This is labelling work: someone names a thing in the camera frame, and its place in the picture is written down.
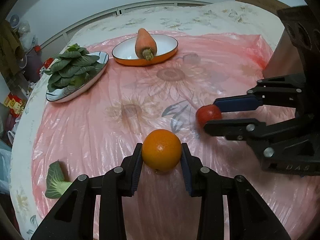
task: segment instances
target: orange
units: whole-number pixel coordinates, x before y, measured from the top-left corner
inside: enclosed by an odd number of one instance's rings
[[[164,129],[154,130],[148,134],[142,144],[142,159],[154,170],[168,171],[180,161],[182,146],[179,138]]]

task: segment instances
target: wooden board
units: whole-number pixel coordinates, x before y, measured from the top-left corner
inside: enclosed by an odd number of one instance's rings
[[[286,5],[285,3],[280,2],[278,0],[236,0],[236,1],[250,3],[252,5],[265,9],[275,15],[277,15],[277,10],[290,7],[289,5]]]

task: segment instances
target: pink plastic sheet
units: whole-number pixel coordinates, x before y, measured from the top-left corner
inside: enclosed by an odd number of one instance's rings
[[[228,177],[243,174],[292,239],[297,239],[319,210],[320,179],[263,172],[245,142],[210,137],[195,123],[195,112],[202,105],[212,104],[218,97],[245,94],[255,86],[272,55],[268,44],[259,35],[155,33],[178,40],[179,52],[174,58],[149,67],[125,67],[111,57],[106,72],[89,91],[71,102],[46,106],[32,157],[39,215],[43,218],[56,202],[44,196],[50,163],[60,160],[71,181],[83,173],[99,176],[120,165],[152,130],[168,129],[188,143],[203,165]],[[107,40],[88,50],[111,56],[115,45],[133,36]],[[293,118],[294,110],[262,106],[223,117],[252,117],[272,124]],[[166,174],[155,174],[144,165],[134,197],[123,198],[127,238],[194,240],[200,203],[199,198],[188,196],[180,165]],[[225,239],[229,239],[225,210]]]

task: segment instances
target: plate rim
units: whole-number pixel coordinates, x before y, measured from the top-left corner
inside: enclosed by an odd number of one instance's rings
[[[178,47],[178,45],[179,45],[178,40],[177,40],[176,38],[172,37],[172,36],[165,35],[165,34],[151,34],[151,36],[152,36],[152,35],[167,36],[167,37],[170,37],[170,38],[174,39],[174,40],[177,42],[177,46],[175,46],[172,50],[169,50],[168,52],[163,53],[163,54],[160,54],[160,55],[156,55],[155,57],[159,57],[159,56],[166,55],[166,54],[174,51],[174,50]],[[112,50],[112,52],[111,52],[112,56],[113,56],[114,58],[116,58],[116,59],[119,59],[119,60],[145,60],[145,59],[143,59],[143,58],[132,58],[132,59],[119,58],[119,57],[116,57],[116,56],[113,54],[113,51],[115,50],[115,48],[118,47],[121,43],[124,43],[124,42],[126,42],[126,41],[128,41],[128,40],[135,39],[135,38],[137,38],[137,36],[132,37],[132,38],[130,38],[130,39],[127,39],[127,40],[125,40],[125,41],[121,41],[119,44],[117,44],[117,45],[113,48],[113,50]]]
[[[100,71],[97,72],[97,74],[99,74],[99,73],[106,67],[106,65],[107,65],[110,57],[109,57],[109,54],[108,54],[107,52],[105,52],[105,51],[95,51],[95,52],[89,53],[88,55],[90,55],[90,54],[92,54],[92,53],[96,53],[96,52],[104,52],[104,53],[106,53],[106,54],[108,55],[107,62],[105,63],[105,65],[103,66],[103,68],[101,68]],[[66,97],[72,95],[73,93],[75,93],[76,91],[78,91],[80,88],[82,88],[82,87],[85,86],[86,84],[87,84],[87,83],[85,83],[85,84],[83,84],[82,86],[78,87],[78,89],[74,90],[73,92],[71,92],[70,94],[68,94],[67,96],[65,96],[65,97],[63,97],[63,98],[66,98]],[[59,101],[59,100],[63,99],[63,98],[59,98],[59,99],[55,99],[55,100],[49,100],[49,99],[47,98],[48,92],[49,92],[49,90],[47,89],[47,92],[45,93],[45,99],[47,99],[48,102],[56,102],[56,101]]]

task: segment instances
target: green leafy vegetable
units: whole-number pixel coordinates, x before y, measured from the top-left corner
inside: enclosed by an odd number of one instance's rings
[[[87,51],[86,48],[79,48],[78,51],[81,53],[81,55],[89,54],[89,51]]]
[[[74,59],[71,64],[73,66],[87,67],[95,63],[100,57],[96,55],[84,55]]]
[[[77,58],[80,57],[81,53],[79,51],[65,51],[60,55],[63,58]]]
[[[72,182],[65,180],[59,161],[51,163],[48,169],[45,196],[47,198],[60,198],[71,184]]]
[[[75,75],[81,75],[93,69],[95,69],[94,66],[80,67],[80,69],[75,73]]]
[[[59,74],[62,77],[72,77],[76,74],[76,72],[80,69],[80,66],[72,66],[68,65],[64,67],[62,70],[59,70]]]
[[[92,64],[92,66],[94,66],[95,69],[100,70],[105,66],[105,64],[99,63],[98,61],[96,61],[95,63]]]
[[[53,73],[52,76],[49,78],[48,83],[53,84],[53,83],[57,82],[60,78],[61,78],[61,76],[59,75],[58,72]]]
[[[74,76],[73,80],[70,82],[70,84],[74,85],[75,87],[80,87],[84,84],[86,76],[87,76],[87,73],[83,73],[81,75]]]
[[[99,56],[87,54],[89,52],[86,48],[74,44],[58,55],[56,58],[59,61],[45,71],[52,75],[48,81],[48,91],[53,93],[56,89],[63,89],[68,85],[80,87],[94,77],[104,64],[97,62]]]
[[[50,69],[47,69],[44,72],[49,76],[53,74],[53,72]]]
[[[63,60],[57,61],[51,66],[50,70],[52,72],[57,72],[59,70],[62,70],[66,65],[70,63],[70,61],[71,59],[63,59]]]
[[[70,84],[70,82],[73,80],[73,77],[70,78],[60,78],[57,82],[54,83],[57,87],[66,87]]]
[[[73,44],[71,46],[68,46],[67,51],[78,51],[79,48],[80,48],[80,46],[76,43],[76,44]]]
[[[52,93],[56,89],[61,89],[60,87],[55,86],[54,84],[48,84],[48,91],[49,93]]]

